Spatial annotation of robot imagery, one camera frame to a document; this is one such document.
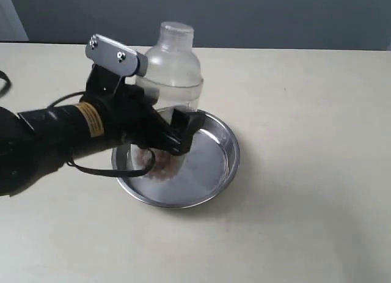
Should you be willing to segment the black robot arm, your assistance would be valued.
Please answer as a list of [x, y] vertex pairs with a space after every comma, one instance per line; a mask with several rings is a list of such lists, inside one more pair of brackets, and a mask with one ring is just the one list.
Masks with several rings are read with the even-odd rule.
[[16, 195], [78, 158], [125, 144], [188, 153], [205, 113], [176, 108], [167, 122], [153, 105], [143, 88], [94, 65], [77, 104], [18, 114], [1, 109], [1, 195]]

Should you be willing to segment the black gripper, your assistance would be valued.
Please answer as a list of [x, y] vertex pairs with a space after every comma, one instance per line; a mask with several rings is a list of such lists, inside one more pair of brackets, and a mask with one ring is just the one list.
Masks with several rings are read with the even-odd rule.
[[205, 113], [174, 108], [170, 125], [153, 108], [143, 88], [127, 84], [125, 77], [97, 64], [86, 82], [81, 102], [92, 105], [103, 124], [104, 138], [112, 146], [136, 144], [172, 155], [190, 151], [194, 135], [205, 123]]

